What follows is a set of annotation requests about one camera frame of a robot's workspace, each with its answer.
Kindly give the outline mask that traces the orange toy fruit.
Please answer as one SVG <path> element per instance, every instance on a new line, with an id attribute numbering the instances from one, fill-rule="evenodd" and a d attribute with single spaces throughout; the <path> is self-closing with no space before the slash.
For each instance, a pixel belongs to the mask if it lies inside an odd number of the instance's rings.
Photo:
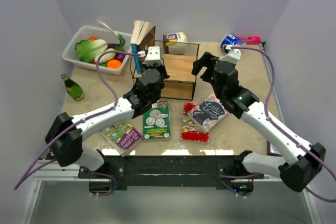
<path id="1" fill-rule="evenodd" d="M 119 69 L 121 65 L 122 65 L 122 62 L 116 59 L 111 59 L 107 62 L 107 67 L 111 69 Z"/>

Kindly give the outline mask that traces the purple toy eggplant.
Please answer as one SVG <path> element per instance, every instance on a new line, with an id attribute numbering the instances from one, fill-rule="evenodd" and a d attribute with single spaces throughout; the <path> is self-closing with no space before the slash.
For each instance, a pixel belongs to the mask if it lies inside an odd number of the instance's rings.
<path id="1" fill-rule="evenodd" d="M 118 60 L 121 63 L 123 63 L 123 61 L 124 61 L 124 59 L 125 59 L 126 56 L 127 55 L 125 55 L 125 54 L 118 53 L 118 54 L 115 54 L 114 59 Z"/>

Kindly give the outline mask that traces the red patterned book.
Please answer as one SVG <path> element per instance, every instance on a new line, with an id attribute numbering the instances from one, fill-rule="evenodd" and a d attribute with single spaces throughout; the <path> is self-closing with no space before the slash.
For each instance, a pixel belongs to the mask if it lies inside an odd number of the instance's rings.
<path id="1" fill-rule="evenodd" d="M 189 141 L 194 143 L 208 143 L 209 133 L 204 133 L 187 115 L 187 113 L 194 107 L 196 107 L 195 103 L 184 103 L 180 139 L 182 141 Z"/>

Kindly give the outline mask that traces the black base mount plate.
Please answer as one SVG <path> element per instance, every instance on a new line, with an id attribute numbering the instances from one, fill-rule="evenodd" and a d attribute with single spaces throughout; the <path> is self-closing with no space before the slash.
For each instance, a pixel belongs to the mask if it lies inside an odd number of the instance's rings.
<path id="1" fill-rule="evenodd" d="M 118 190 L 131 186 L 161 187 L 215 187 L 223 189 L 221 182 L 229 177 L 263 178 L 252 174 L 239 163 L 241 156 L 106 156 L 105 164 L 94 174 L 81 167 L 80 179 L 90 179 L 91 192 L 105 192 L 108 184 L 104 175 L 117 181 Z"/>

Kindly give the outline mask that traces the Little Women book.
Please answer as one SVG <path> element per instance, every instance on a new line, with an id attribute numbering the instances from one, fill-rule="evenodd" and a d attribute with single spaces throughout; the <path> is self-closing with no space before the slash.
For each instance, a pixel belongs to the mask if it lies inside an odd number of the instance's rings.
<path id="1" fill-rule="evenodd" d="M 213 93 L 192 108 L 187 115 L 203 132 L 208 132 L 229 115 L 229 112 Z"/>

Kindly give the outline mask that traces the blue 26-storey treehouse book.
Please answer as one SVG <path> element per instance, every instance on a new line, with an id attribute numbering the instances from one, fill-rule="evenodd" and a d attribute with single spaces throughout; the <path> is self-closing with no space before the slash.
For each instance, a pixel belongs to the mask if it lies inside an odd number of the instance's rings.
<path id="1" fill-rule="evenodd" d="M 133 22 L 133 24 L 134 24 L 134 27 L 133 27 L 133 32 L 132 32 L 130 44 L 131 44 L 132 53 L 137 54 L 138 51 L 139 51 L 139 49 L 138 49 L 139 46 L 137 44 L 137 40 L 138 40 L 138 37 L 139 37 L 139 35 L 141 33 L 141 30 L 143 28 L 144 21 L 135 20 Z M 141 74 L 142 73 L 142 67 L 141 67 L 139 56 L 134 56 L 133 59 L 134 59 L 134 63 L 135 63 L 136 72 L 138 74 Z"/>

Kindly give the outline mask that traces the green glass bottle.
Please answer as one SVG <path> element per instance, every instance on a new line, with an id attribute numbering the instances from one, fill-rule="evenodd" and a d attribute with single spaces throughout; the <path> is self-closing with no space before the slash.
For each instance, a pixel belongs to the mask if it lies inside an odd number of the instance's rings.
<path id="1" fill-rule="evenodd" d="M 72 99 L 81 101 L 85 98 L 85 93 L 78 83 L 71 80 L 66 74 L 62 74 L 61 78 L 65 84 L 67 93 Z"/>

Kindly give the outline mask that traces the purple 117-storey treehouse book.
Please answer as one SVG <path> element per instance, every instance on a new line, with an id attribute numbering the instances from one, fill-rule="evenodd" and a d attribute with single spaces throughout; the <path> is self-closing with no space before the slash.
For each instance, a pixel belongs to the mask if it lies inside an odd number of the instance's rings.
<path id="1" fill-rule="evenodd" d="M 142 134 L 128 121 L 115 123 L 100 133 L 121 156 L 130 155 L 142 140 Z"/>

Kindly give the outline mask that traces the green coin book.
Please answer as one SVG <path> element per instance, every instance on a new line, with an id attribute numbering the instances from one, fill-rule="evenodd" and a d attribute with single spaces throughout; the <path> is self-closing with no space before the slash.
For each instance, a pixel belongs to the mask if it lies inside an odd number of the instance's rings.
<path id="1" fill-rule="evenodd" d="M 168 100 L 160 100 L 143 114 L 143 139 L 145 141 L 168 140 L 171 137 Z"/>

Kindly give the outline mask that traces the pink stapler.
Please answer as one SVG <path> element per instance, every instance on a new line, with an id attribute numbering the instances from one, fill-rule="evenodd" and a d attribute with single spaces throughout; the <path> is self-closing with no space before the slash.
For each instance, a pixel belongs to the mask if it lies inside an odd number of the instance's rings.
<path id="1" fill-rule="evenodd" d="M 241 37 L 240 39 L 245 43 L 245 45 L 259 45 L 261 43 L 261 38 L 259 36 L 250 36 L 246 38 Z"/>

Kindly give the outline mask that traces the white cartoon mug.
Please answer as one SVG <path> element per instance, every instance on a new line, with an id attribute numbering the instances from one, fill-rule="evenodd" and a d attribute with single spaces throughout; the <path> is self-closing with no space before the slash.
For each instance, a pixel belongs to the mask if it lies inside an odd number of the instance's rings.
<path id="1" fill-rule="evenodd" d="M 187 36 L 184 32 L 163 35 L 165 54 L 183 55 L 187 50 Z"/>

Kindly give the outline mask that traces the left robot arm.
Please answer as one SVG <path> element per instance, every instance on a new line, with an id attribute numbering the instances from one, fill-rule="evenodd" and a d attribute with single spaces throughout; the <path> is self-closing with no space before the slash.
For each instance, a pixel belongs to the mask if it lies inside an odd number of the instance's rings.
<path id="1" fill-rule="evenodd" d="M 144 62 L 145 73 L 118 100 L 94 111 L 56 116 L 45 142 L 61 167 L 77 164 L 90 169 L 97 178 L 108 174 L 109 165 L 98 150 L 83 147 L 84 140 L 113 124 L 137 118 L 161 98 L 164 79 L 169 78 L 164 61 Z"/>

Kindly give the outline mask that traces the dark Edward Tulane book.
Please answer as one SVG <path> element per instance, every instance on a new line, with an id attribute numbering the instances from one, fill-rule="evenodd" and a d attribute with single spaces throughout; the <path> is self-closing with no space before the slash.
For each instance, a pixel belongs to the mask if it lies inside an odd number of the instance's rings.
<path id="1" fill-rule="evenodd" d="M 149 47 L 155 46 L 155 30 L 156 30 L 155 25 L 146 29 L 144 37 L 139 45 L 140 51 L 145 51 L 148 50 Z"/>

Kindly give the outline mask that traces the toy cabbage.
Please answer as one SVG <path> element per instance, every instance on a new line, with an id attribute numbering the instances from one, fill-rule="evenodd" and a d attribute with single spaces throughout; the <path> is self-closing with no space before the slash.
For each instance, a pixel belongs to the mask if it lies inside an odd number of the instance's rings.
<path id="1" fill-rule="evenodd" d="M 75 53 L 80 61 L 91 63 L 97 55 L 100 55 L 108 48 L 108 44 L 103 39 L 81 40 L 75 45 Z"/>

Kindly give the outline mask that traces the white plastic basket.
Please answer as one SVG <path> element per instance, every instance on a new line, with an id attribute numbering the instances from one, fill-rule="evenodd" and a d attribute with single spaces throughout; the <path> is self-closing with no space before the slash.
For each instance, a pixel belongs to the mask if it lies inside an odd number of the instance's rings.
<path id="1" fill-rule="evenodd" d="M 78 67 L 96 70 L 96 65 L 92 62 L 99 54 L 108 50 L 110 44 L 119 45 L 120 38 L 125 41 L 122 49 L 127 52 L 132 51 L 130 48 L 131 34 L 119 32 L 119 35 L 116 36 L 108 29 L 83 26 L 65 47 L 62 58 Z"/>

